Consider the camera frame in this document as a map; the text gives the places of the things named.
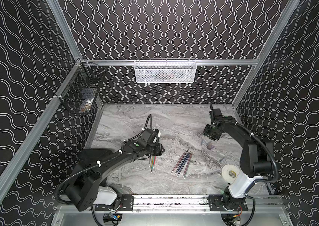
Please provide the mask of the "bundle of coloured pencils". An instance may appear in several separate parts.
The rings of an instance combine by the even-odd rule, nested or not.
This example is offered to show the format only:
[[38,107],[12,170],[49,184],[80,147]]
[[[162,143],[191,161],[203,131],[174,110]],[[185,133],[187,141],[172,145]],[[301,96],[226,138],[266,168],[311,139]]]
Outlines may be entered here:
[[156,156],[155,156],[155,155],[151,155],[151,157],[150,157],[150,164],[149,164],[151,173],[153,173],[153,171],[154,171],[155,162],[156,162]]

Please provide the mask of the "red pencil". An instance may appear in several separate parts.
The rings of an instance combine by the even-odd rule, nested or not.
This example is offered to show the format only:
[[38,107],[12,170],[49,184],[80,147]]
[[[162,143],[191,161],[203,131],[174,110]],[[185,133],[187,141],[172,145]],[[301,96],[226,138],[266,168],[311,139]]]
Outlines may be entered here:
[[181,162],[183,161],[183,159],[187,155],[188,151],[189,151],[189,148],[182,154],[182,156],[180,157],[180,159],[176,163],[175,167],[172,169],[171,174],[173,174],[178,169],[178,167],[180,166]]
[[184,174],[183,174],[183,178],[185,179],[186,178],[186,175],[187,175],[187,172],[188,172],[188,168],[189,168],[189,165],[190,165],[190,161],[191,161],[191,158],[192,158],[192,153],[190,153],[190,156],[186,162],[186,167],[185,167],[185,170],[184,170]]

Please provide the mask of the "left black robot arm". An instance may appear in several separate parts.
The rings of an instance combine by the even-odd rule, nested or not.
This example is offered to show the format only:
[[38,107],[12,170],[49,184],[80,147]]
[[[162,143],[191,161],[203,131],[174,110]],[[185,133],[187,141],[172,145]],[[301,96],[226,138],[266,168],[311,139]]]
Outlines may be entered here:
[[73,172],[56,188],[54,197],[64,205],[74,205],[84,211],[92,205],[112,205],[119,193],[106,188],[102,182],[120,167],[147,157],[161,156],[165,149],[159,142],[160,131],[153,127],[148,115],[141,132],[124,140],[118,151],[104,155],[104,149],[88,149]]

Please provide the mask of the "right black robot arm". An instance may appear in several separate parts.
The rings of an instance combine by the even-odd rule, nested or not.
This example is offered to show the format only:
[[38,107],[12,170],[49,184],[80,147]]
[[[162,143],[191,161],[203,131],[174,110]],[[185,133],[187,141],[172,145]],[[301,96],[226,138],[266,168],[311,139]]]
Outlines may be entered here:
[[273,144],[260,139],[232,116],[225,116],[219,108],[210,104],[211,123],[204,128],[203,135],[210,140],[219,140],[223,133],[229,134],[241,147],[240,175],[231,183],[225,193],[232,199],[243,199],[258,182],[275,183],[279,178],[274,159]]

